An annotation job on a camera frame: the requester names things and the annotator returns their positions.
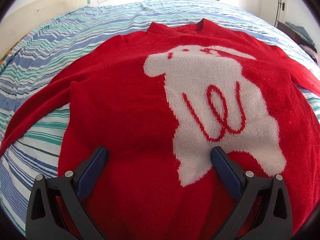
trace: headboard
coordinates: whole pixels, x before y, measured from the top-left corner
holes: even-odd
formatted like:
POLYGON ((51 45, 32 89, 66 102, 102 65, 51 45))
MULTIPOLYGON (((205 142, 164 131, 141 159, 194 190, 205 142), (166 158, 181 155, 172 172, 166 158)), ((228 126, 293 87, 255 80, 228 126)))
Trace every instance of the headboard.
POLYGON ((85 5, 86 0, 36 0, 16 10, 0 22, 0 57, 37 26, 85 5))

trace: red sweater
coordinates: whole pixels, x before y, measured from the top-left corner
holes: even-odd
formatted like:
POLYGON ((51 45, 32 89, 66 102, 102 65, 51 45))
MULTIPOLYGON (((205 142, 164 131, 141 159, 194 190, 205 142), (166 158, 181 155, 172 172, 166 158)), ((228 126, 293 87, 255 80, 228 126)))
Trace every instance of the red sweater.
POLYGON ((294 83, 320 95, 310 71, 246 33, 205 19, 152 23, 104 42, 29 98, 0 156, 70 102, 58 175, 108 149, 84 204, 110 239, 209 239, 235 204, 210 162, 217 145, 257 176, 282 174, 296 231, 320 196, 320 136, 294 83))

